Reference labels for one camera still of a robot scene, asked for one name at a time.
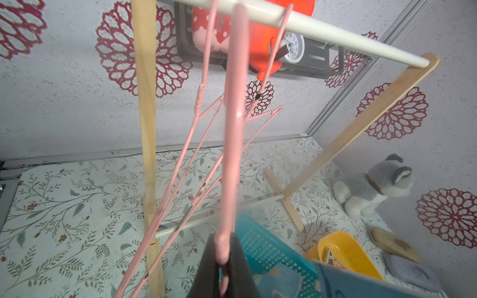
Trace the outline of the light blue patterned towel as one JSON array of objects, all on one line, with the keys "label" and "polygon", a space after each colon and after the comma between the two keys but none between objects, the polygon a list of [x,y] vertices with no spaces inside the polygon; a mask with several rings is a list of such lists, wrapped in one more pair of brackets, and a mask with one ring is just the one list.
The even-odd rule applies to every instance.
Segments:
[{"label": "light blue patterned towel", "polygon": [[253,276],[262,298],[296,298],[303,280],[299,273],[283,263],[278,263],[266,274]]}]

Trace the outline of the blue bear towel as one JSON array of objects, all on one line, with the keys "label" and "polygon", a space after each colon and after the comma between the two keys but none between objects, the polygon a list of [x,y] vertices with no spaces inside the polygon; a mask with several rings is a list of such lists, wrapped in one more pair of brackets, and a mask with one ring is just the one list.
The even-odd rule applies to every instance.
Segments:
[{"label": "blue bear towel", "polygon": [[318,291],[323,298],[445,298],[418,286],[406,288],[381,279],[312,260],[317,273]]}]

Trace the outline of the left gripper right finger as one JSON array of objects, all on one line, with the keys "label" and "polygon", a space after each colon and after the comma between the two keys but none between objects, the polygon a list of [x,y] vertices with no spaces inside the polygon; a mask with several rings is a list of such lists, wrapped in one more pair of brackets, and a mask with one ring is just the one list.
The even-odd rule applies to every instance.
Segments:
[{"label": "left gripper right finger", "polygon": [[261,298],[247,263],[247,258],[235,233],[231,234],[231,249],[228,260],[228,297]]}]

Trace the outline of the grey clothespin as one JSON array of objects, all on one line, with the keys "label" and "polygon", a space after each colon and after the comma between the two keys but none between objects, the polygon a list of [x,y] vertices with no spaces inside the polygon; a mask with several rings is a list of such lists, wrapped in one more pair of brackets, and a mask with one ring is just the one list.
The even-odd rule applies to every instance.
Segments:
[{"label": "grey clothespin", "polygon": [[327,263],[331,266],[336,266],[334,254],[330,248],[324,249],[324,263]]}]

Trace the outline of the pink wire hanger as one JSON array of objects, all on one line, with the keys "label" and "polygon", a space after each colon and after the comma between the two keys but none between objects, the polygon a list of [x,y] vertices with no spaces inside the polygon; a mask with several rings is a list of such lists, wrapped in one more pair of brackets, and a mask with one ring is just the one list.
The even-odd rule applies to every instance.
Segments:
[{"label": "pink wire hanger", "polygon": [[[282,18],[282,21],[281,21],[281,25],[279,27],[279,32],[277,34],[277,37],[276,37],[276,41],[275,41],[275,45],[274,45],[274,48],[272,49],[272,54],[270,56],[270,59],[269,59],[269,62],[268,62],[268,67],[267,67],[267,71],[266,71],[266,74],[265,74],[265,78],[264,80],[262,81],[262,87],[264,87],[266,84],[267,84],[267,79],[270,77],[270,73],[271,73],[271,70],[272,70],[272,66],[273,66],[273,63],[274,63],[274,59],[275,59],[275,55],[278,51],[278,48],[279,48],[279,43],[281,43],[281,40],[283,38],[283,34],[284,34],[284,31],[285,31],[285,27],[286,27],[286,24],[288,22],[288,19],[291,15],[291,13],[293,12],[293,4],[290,4],[286,10],[284,11],[284,15],[283,15],[283,18]],[[225,93],[222,95],[223,99],[222,99],[222,103],[226,103],[225,102]],[[246,116],[244,116],[244,113],[243,113],[243,121],[244,121],[244,125],[245,123],[248,121],[248,118],[250,118],[250,116],[247,114]],[[221,161],[223,161],[223,155],[224,155],[224,152],[222,153],[221,155],[221,159],[220,160],[217,160],[217,166],[220,164]],[[179,234],[179,232],[182,231],[183,227],[185,226],[185,224],[188,223],[190,217],[195,213],[195,211],[197,210],[197,208],[199,207],[199,205],[201,204],[201,202],[203,201],[203,199],[205,198],[206,194],[203,195],[203,197],[200,197],[198,200],[197,199],[194,199],[195,201],[193,201],[193,203],[191,203],[191,206],[189,208],[189,211],[188,213],[183,217],[183,219],[181,220],[181,223],[179,224],[179,226],[177,226],[177,228],[174,230],[174,232],[172,232],[172,234],[170,235],[170,237],[168,238],[168,240],[166,241],[166,243],[164,244],[164,246],[166,247],[165,250],[163,251],[163,254],[165,253],[165,251],[168,249],[168,247],[170,246],[170,244],[172,243],[172,241],[174,241],[174,239],[176,238],[176,236]],[[221,281],[221,276],[222,276],[222,269],[220,268],[220,278],[219,278],[219,282]]]},{"label": "pink wire hanger", "polygon": [[205,53],[203,57],[202,79],[198,87],[195,116],[193,118],[190,131],[183,145],[180,156],[176,161],[175,168],[167,184],[164,195],[159,203],[156,202],[156,27],[157,5],[153,1],[133,1],[132,2],[132,22],[135,45],[135,65],[138,83],[140,126],[142,138],[142,155],[144,159],[145,175],[145,197],[143,200],[145,235],[134,255],[127,271],[124,274],[120,285],[118,286],[115,297],[121,298],[125,293],[128,284],[132,280],[137,267],[143,258],[147,261],[146,277],[142,278],[133,290],[132,297],[136,297],[147,278],[153,279],[150,287],[151,295],[161,298],[164,295],[164,285],[162,275],[155,274],[157,265],[161,264],[161,257],[165,246],[157,243],[155,234],[161,221],[165,217],[166,211],[170,206],[171,200],[175,197],[175,191],[172,190],[176,175],[178,174],[186,151],[189,147],[191,138],[195,132],[196,125],[204,115],[202,112],[202,102],[206,90],[207,72],[209,68],[209,58],[211,53],[211,41],[214,22],[218,10],[218,1],[211,1],[209,9],[209,21],[206,27]]},{"label": "pink wire hanger", "polygon": [[231,284],[227,268],[231,258],[231,235],[236,220],[237,190],[242,154],[245,84],[248,72],[249,22],[247,8],[236,4],[231,14],[231,35],[226,73],[226,131],[222,169],[221,228],[216,233],[216,261],[222,276],[219,293],[223,298]]}]

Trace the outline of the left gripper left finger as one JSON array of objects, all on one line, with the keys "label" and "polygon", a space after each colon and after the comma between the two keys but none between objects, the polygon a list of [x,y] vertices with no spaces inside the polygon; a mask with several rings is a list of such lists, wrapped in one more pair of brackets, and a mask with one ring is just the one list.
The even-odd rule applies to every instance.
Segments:
[{"label": "left gripper left finger", "polygon": [[207,240],[188,298],[219,298],[220,265],[216,261],[214,234]]}]

